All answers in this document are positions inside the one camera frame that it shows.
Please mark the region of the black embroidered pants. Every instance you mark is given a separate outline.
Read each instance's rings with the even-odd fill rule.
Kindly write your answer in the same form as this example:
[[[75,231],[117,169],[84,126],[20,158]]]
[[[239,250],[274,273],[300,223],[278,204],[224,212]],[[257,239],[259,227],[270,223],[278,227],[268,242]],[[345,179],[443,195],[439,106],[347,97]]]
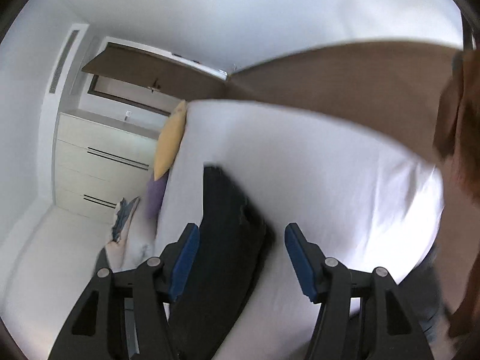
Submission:
[[[219,166],[203,171],[199,249],[184,292],[170,309],[180,359],[212,359],[259,280],[275,235]]]

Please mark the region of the folded beige duvet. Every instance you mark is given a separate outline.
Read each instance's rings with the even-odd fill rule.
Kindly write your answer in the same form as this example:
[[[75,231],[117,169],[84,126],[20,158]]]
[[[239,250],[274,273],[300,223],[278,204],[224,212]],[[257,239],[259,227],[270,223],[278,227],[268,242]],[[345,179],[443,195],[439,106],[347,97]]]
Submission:
[[[103,248],[113,272],[135,269],[154,256],[157,219],[148,215],[147,208],[146,195],[116,204]]]

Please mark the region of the white bed mattress sheet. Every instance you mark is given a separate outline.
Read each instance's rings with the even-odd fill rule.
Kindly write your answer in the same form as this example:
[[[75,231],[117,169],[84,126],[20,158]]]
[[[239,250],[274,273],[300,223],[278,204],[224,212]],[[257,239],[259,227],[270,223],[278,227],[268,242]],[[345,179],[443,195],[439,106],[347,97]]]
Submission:
[[[221,167],[272,226],[275,244],[218,359],[300,359],[318,306],[302,294],[284,231],[347,267],[402,281],[430,251],[443,211],[441,172],[387,136],[346,120],[259,102],[195,101],[172,166],[155,247],[203,216],[203,168]]]

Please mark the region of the purple cushion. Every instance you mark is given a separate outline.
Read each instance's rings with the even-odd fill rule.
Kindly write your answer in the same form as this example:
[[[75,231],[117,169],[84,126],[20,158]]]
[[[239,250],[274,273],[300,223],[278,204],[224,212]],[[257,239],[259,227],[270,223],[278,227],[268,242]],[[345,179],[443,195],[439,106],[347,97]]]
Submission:
[[[167,188],[168,176],[169,172],[163,174],[158,180],[155,180],[154,176],[152,176],[147,183],[145,214],[148,219],[156,219],[161,210]]]

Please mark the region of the yellow cushion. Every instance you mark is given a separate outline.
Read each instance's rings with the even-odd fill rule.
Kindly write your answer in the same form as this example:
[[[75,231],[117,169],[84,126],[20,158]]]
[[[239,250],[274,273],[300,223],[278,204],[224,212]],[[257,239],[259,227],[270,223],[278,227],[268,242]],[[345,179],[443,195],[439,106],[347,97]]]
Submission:
[[[160,131],[154,156],[154,181],[173,165],[185,132],[187,101],[180,102]]]

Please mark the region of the brown wooden door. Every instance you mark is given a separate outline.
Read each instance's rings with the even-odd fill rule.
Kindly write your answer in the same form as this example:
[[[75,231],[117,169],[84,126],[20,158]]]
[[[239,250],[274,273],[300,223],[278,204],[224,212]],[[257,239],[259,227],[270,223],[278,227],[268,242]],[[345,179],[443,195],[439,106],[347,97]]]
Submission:
[[[159,91],[182,100],[222,98],[223,80],[160,55],[109,43],[82,71]]]

